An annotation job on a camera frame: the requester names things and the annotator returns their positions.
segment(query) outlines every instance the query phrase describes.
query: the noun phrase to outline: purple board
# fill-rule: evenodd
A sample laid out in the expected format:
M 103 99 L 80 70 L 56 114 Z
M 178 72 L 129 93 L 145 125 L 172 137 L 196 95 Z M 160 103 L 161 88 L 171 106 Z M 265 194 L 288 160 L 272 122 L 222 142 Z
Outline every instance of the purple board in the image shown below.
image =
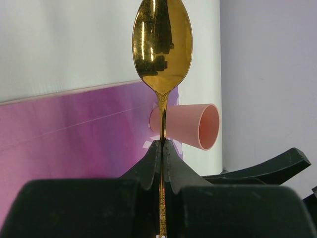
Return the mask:
M 156 103 L 139 82 L 0 106 L 0 226 L 30 180 L 125 173 L 159 139 L 149 127 Z M 178 104 L 177 89 L 169 104 Z

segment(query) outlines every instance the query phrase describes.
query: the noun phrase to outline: spoon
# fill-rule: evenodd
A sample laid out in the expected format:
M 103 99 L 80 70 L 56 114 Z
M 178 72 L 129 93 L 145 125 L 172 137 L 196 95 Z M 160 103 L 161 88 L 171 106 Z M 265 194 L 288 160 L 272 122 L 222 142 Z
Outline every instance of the spoon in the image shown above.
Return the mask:
M 192 59 L 192 30 L 183 2 L 143 0 L 135 18 L 132 48 L 134 65 L 140 78 L 158 98 L 163 147 L 168 96 L 185 78 Z M 163 164 L 159 193 L 159 237 L 166 237 Z

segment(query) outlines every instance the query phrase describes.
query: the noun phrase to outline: cup opening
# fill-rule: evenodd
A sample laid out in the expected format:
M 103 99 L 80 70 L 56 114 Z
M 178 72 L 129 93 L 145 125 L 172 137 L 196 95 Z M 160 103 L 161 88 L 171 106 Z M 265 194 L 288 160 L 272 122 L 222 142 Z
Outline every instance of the cup opening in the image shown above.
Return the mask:
M 220 127 L 219 112 L 215 105 L 208 105 L 199 123 L 199 141 L 203 150 L 212 148 L 217 140 Z

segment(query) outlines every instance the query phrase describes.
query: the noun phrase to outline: gray wall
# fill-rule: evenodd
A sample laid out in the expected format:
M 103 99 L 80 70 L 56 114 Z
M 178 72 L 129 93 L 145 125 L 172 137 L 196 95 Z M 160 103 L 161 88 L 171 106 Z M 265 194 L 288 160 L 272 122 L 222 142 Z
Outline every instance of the gray wall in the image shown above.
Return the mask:
M 313 164 L 286 184 L 317 185 L 317 0 L 221 0 L 223 164 L 237 170 L 291 147 Z

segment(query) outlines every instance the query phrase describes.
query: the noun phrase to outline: pink cup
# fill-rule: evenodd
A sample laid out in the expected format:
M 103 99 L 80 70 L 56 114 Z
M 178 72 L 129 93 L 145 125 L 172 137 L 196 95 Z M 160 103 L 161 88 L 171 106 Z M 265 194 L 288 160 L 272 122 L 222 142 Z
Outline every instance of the pink cup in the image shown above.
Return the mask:
M 150 117 L 151 129 L 159 133 L 159 108 Z M 209 150 L 218 137 L 220 118 L 214 104 L 168 106 L 166 135 L 185 144 Z

